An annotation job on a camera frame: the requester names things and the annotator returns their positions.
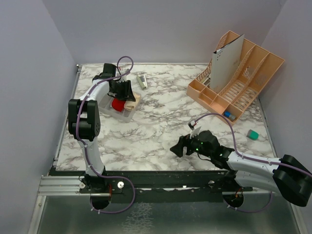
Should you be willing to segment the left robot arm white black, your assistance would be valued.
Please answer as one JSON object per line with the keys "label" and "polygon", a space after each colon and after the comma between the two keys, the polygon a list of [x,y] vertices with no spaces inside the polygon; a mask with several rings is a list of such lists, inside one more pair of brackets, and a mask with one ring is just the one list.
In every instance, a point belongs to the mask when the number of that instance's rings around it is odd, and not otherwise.
{"label": "left robot arm white black", "polygon": [[140,95],[132,91],[127,79],[130,69],[120,70],[117,64],[106,63],[92,79],[91,87],[79,98],[68,102],[68,131],[78,142],[86,165],[85,180],[96,192],[106,190],[110,176],[100,158],[98,135],[101,130],[98,104],[108,96],[109,107],[117,112],[133,112]]}

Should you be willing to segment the clear plastic storage box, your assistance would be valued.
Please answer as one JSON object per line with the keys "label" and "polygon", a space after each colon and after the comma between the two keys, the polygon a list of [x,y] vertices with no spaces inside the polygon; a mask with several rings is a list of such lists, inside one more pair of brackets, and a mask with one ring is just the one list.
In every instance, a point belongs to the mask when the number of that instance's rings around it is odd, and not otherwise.
{"label": "clear plastic storage box", "polygon": [[106,95],[98,104],[99,111],[124,122],[130,122],[141,102],[141,94],[134,92],[136,101],[121,101]]}

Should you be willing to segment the beige underwear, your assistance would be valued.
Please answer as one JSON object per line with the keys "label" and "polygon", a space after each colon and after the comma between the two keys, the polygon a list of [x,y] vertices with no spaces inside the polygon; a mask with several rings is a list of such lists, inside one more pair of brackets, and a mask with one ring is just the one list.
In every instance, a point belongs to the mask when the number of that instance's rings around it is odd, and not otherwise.
{"label": "beige underwear", "polygon": [[135,101],[128,100],[125,102],[124,104],[125,110],[132,111],[138,106],[139,102],[141,101],[141,95],[139,93],[134,92],[134,97],[135,97]]}

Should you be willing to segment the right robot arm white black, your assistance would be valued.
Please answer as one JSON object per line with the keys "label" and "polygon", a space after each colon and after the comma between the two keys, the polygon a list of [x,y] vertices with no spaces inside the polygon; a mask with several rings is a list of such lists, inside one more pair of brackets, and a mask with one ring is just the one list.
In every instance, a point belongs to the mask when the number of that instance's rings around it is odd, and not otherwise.
{"label": "right robot arm white black", "polygon": [[238,187],[254,187],[282,195],[288,202],[305,207],[312,194],[312,174],[295,157],[262,158],[244,155],[233,148],[220,145],[210,131],[181,136],[171,152],[182,157],[197,153],[208,157],[220,168],[234,171],[224,178],[225,187],[234,191]]}

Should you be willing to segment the red boxer underwear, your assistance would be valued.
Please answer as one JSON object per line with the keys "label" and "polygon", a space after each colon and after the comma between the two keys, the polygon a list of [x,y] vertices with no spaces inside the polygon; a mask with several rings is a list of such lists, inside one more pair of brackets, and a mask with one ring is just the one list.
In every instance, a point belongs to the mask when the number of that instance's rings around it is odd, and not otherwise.
{"label": "red boxer underwear", "polygon": [[111,107],[117,112],[122,112],[124,110],[125,103],[126,101],[114,98],[113,101],[111,102]]}

